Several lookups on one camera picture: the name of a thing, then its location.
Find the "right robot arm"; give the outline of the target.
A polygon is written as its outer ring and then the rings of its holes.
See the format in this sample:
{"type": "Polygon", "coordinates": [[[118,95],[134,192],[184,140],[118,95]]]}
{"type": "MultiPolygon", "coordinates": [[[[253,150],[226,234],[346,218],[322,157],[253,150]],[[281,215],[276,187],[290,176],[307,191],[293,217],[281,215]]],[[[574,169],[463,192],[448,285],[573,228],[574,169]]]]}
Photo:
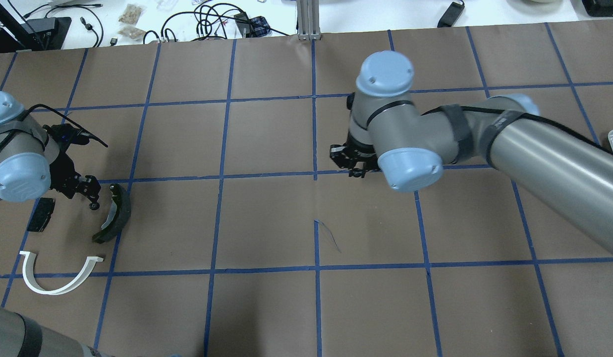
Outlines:
{"type": "Polygon", "coordinates": [[[369,55],[346,100],[348,134],[330,159],[351,177],[381,170],[395,191],[436,183],[446,165],[480,157],[613,255],[613,153],[540,115],[524,94],[420,113],[414,67],[400,52],[369,55]]]}

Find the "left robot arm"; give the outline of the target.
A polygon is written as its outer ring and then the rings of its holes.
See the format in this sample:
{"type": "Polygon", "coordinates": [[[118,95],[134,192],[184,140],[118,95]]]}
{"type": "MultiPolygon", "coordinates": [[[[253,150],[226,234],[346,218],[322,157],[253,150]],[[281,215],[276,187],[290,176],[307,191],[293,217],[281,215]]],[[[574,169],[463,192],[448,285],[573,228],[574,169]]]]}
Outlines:
{"type": "MultiPolygon", "coordinates": [[[[0,91],[0,201],[25,202],[51,188],[59,147],[11,94],[0,91]]],[[[95,348],[0,307],[0,357],[101,357],[95,348]]]]}

